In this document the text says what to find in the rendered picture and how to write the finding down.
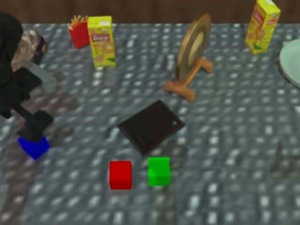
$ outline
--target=yellow juice carton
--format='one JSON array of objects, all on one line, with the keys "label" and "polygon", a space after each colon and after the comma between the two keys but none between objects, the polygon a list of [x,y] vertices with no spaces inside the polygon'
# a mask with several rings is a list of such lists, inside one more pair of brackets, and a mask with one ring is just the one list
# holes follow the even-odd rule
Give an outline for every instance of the yellow juice carton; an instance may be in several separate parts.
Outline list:
[{"label": "yellow juice carton", "polygon": [[267,51],[279,15],[280,9],[271,0],[257,0],[245,40],[253,54]]},{"label": "yellow juice carton", "polygon": [[94,66],[115,67],[115,46],[111,16],[95,16],[88,19],[90,47]]}]

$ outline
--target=wooden disc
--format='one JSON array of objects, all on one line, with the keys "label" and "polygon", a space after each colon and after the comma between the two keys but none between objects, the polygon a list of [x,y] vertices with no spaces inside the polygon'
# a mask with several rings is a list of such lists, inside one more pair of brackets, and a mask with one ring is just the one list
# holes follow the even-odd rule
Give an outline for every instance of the wooden disc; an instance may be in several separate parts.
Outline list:
[{"label": "wooden disc", "polygon": [[196,19],[187,31],[178,53],[175,78],[184,83],[197,66],[205,50],[210,35],[211,18],[209,14]]}]

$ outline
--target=blue cube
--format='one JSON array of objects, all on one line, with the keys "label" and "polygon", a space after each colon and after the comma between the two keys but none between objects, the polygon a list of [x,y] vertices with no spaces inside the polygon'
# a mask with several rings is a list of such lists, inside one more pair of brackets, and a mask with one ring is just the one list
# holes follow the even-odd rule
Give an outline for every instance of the blue cube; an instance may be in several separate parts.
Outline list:
[{"label": "blue cube", "polygon": [[22,149],[34,160],[39,159],[44,153],[46,153],[50,149],[50,145],[46,139],[46,137],[42,137],[39,143],[34,143],[30,141],[26,141],[25,139],[19,137],[18,142]]}]

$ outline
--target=cube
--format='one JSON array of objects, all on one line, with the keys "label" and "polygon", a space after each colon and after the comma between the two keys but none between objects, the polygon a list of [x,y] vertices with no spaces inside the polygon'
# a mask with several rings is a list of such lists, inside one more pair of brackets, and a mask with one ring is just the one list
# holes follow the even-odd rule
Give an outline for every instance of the cube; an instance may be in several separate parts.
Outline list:
[{"label": "cube", "polygon": [[38,143],[27,141],[21,137],[18,138],[18,142],[21,148],[27,153],[27,155],[29,155],[34,160],[38,160],[50,149],[50,145],[46,137],[44,136]]},{"label": "cube", "polygon": [[169,157],[148,158],[148,185],[168,186],[171,182],[171,167]]},{"label": "cube", "polygon": [[108,177],[111,190],[130,190],[132,188],[131,161],[110,161]]}]

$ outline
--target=white plate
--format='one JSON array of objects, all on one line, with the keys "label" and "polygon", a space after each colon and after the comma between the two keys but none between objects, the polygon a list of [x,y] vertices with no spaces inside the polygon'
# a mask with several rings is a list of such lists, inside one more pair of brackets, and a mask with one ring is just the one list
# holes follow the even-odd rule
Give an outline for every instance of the white plate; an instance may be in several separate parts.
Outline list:
[{"label": "white plate", "polygon": [[287,43],[279,56],[284,76],[300,88],[300,39]]}]

